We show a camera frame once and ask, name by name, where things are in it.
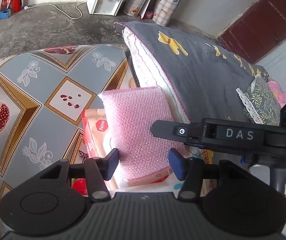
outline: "pink cloth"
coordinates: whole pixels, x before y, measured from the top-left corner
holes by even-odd
[[[275,80],[268,81],[267,84],[281,107],[286,105],[286,93],[282,92],[281,85]]]
[[[156,138],[150,127],[156,120],[174,121],[159,87],[105,91],[103,100],[113,144],[120,152],[125,181],[138,181],[168,168],[167,153],[185,153],[183,143]]]

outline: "white flower print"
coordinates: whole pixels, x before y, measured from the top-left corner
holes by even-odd
[[[17,78],[17,82],[21,83],[23,81],[24,86],[27,87],[30,83],[30,77],[37,78],[37,72],[40,71],[38,64],[38,60],[30,61],[27,65],[28,69],[22,71],[22,74]]]
[[[99,53],[99,52],[93,52],[93,53],[92,53],[92,56],[93,56],[94,58],[103,57],[103,55],[102,55],[101,53]]]
[[[268,100],[268,99],[265,99],[264,101],[264,110],[265,111],[268,111],[270,110],[272,107],[272,101]]]
[[[31,154],[30,148],[25,146],[25,147],[23,148],[23,155],[25,155],[25,156],[30,156],[30,154]]]
[[[30,63],[27,65],[27,67],[30,69],[33,69],[33,68],[36,68],[38,64],[39,63],[37,62],[37,60],[33,60],[33,61],[30,61]]]
[[[100,52],[93,52],[92,56],[94,57],[92,59],[93,62],[96,62],[96,67],[99,67],[104,64],[104,68],[107,71],[111,71],[111,67],[115,67],[116,63],[113,61],[110,61],[109,58],[103,57],[103,55]]]
[[[39,148],[37,151],[37,143],[33,138],[30,138],[29,147],[25,146],[23,149],[23,155],[28,156],[32,163],[40,163],[40,170],[44,170],[48,166],[52,164],[51,159],[53,157],[53,153],[46,150],[46,143]]]
[[[23,81],[23,77],[22,76],[19,76],[18,79],[17,79],[18,83],[21,83]]]

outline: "blue container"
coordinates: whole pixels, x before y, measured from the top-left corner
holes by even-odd
[[[11,9],[6,9],[5,11],[0,12],[0,19],[6,19],[11,16]]]

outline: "red door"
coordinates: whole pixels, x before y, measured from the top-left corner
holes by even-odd
[[[219,40],[254,63],[286,38],[286,0],[259,0]]]

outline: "new label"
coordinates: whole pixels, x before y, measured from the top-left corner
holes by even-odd
[[[96,123],[96,129],[101,132],[105,132],[108,128],[107,121],[105,120],[98,120]]]

